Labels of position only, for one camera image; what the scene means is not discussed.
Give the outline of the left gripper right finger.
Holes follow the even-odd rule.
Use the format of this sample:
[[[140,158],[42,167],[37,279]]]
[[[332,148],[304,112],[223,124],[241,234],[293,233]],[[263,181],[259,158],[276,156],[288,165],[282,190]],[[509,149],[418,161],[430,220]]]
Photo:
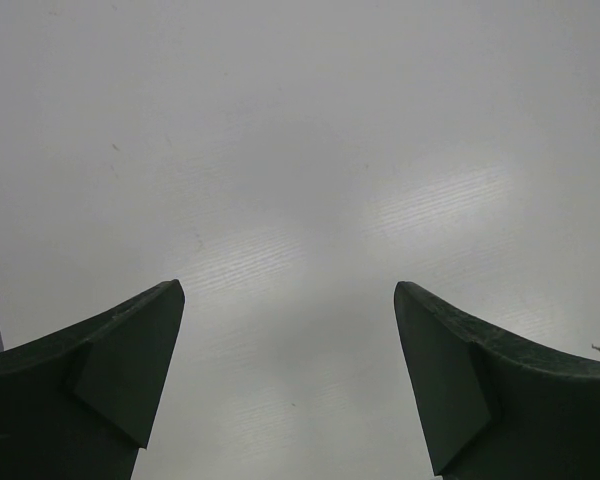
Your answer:
[[[394,310],[431,467],[442,479],[600,479],[600,361],[399,283]]]

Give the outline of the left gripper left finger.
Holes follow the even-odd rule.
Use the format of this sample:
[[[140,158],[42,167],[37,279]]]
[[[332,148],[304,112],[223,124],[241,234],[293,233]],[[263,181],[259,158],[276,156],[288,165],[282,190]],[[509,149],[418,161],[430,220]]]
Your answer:
[[[0,479],[129,479],[184,311],[178,280],[0,352]]]

